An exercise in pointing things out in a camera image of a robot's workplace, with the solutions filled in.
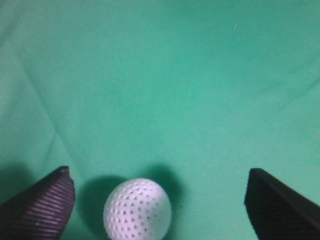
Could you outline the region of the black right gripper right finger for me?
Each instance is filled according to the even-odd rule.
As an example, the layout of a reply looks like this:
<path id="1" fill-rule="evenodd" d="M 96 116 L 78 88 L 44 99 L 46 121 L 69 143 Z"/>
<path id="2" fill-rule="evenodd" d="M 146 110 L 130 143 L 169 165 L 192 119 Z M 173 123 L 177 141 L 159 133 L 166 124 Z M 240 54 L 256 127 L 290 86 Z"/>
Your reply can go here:
<path id="1" fill-rule="evenodd" d="M 259 240 L 318 240 L 320 206 L 262 168 L 251 168 L 244 197 Z"/>

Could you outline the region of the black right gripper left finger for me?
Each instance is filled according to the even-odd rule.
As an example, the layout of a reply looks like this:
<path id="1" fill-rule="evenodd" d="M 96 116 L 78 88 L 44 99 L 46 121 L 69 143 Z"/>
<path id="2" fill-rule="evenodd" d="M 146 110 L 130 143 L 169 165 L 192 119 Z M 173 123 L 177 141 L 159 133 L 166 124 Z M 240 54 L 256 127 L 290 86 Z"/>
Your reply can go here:
<path id="1" fill-rule="evenodd" d="M 58 240 L 76 202 L 68 166 L 60 166 L 0 205 L 2 240 Z"/>

